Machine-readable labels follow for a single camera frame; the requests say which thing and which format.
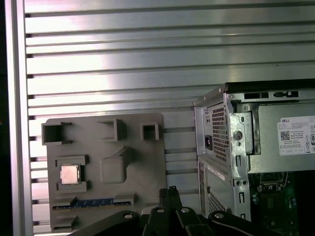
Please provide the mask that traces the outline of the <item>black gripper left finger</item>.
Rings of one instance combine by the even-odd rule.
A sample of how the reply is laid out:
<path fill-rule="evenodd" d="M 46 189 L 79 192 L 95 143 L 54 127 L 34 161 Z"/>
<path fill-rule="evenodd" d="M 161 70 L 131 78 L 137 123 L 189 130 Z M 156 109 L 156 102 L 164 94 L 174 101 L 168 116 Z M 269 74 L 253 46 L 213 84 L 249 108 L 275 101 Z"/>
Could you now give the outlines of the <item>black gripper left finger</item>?
<path fill-rule="evenodd" d="M 75 231 L 75 236 L 167 236 L 171 216 L 171 193 L 159 191 L 159 205 L 150 214 L 123 210 Z"/>

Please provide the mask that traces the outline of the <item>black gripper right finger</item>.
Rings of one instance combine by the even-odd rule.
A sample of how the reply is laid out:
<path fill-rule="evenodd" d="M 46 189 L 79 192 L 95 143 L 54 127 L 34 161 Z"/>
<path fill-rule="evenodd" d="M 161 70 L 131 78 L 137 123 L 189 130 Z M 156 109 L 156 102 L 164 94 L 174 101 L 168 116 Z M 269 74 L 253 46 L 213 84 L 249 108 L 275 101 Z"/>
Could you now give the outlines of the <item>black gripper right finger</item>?
<path fill-rule="evenodd" d="M 176 186 L 170 187 L 170 204 L 185 236 L 256 235 L 250 222 L 226 211 L 214 211 L 205 218 L 192 208 L 183 206 Z"/>

